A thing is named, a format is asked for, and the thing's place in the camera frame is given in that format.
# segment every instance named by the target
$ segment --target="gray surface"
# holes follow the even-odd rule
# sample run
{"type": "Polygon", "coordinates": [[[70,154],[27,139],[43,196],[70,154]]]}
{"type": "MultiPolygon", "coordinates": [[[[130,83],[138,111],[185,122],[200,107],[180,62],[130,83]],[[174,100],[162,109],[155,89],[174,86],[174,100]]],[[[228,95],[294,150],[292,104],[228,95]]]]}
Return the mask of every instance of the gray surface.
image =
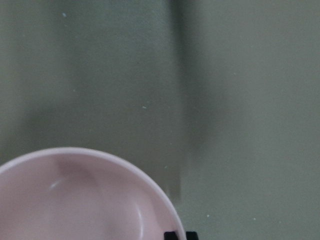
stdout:
{"type": "Polygon", "coordinates": [[[98,149],[146,171],[201,240],[317,240],[319,12],[298,0],[3,2],[0,161],[98,149]]]}

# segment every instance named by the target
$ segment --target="bowl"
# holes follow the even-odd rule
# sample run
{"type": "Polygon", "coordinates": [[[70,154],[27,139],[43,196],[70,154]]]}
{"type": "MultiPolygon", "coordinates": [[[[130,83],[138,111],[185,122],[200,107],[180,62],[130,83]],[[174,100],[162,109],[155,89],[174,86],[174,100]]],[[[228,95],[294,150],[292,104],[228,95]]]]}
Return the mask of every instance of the bowl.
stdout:
{"type": "Polygon", "coordinates": [[[163,240],[185,231],[161,188],[131,163],[78,147],[29,153],[0,167],[4,240],[163,240]]]}

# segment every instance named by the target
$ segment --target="pink bowl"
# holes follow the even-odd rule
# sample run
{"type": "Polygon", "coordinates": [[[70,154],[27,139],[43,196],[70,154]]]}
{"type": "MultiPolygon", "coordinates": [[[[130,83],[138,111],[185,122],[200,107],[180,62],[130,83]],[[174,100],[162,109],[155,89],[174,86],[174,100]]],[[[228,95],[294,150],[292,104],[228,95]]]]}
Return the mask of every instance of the pink bowl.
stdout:
{"type": "Polygon", "coordinates": [[[160,187],[97,150],[36,151],[0,167],[0,239],[163,240],[185,231],[160,187]]]}

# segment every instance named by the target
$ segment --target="bowl rim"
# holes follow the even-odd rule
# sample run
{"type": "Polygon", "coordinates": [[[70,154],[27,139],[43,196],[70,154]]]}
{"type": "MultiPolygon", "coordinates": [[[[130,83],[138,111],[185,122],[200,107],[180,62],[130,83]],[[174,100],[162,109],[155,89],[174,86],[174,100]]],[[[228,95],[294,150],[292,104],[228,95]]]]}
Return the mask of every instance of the bowl rim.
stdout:
{"type": "Polygon", "coordinates": [[[46,148],[42,150],[37,150],[34,152],[30,152],[21,156],[18,156],[3,165],[0,165],[0,175],[9,171],[10,169],[14,168],[15,166],[35,160],[39,157],[45,157],[45,156],[52,156],[52,155],[69,155],[69,154],[80,154],[80,155],[87,155],[91,157],[101,158],[106,161],[112,162],[120,167],[123,167],[127,169],[128,171],[132,172],[135,176],[142,179],[146,184],[151,187],[154,192],[159,196],[159,198],[164,202],[165,206],[170,211],[172,217],[175,219],[178,229],[176,230],[178,234],[178,238],[180,240],[185,240],[185,230],[183,228],[181,219],[179,218],[179,215],[170,201],[169,197],[165,194],[165,192],[160,188],[160,186],[150,177],[148,176],[144,171],[142,171],[137,166],[133,165],[132,163],[128,162],[127,160],[122,159],[121,157],[115,156],[113,154],[95,150],[95,149],[89,149],[89,148],[83,148],[83,147],[54,147],[54,148],[46,148]]]}

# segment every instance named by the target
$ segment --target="black object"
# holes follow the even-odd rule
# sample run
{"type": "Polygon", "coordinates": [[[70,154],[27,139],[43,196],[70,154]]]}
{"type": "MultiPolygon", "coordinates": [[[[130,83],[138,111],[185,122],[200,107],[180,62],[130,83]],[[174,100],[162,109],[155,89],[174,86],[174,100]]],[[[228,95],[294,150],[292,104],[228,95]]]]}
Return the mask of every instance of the black object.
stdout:
{"type": "MultiPolygon", "coordinates": [[[[199,240],[198,234],[195,231],[187,231],[186,232],[187,240],[199,240]]],[[[164,233],[164,240],[179,240],[176,232],[174,231],[166,231],[164,233]]]]}

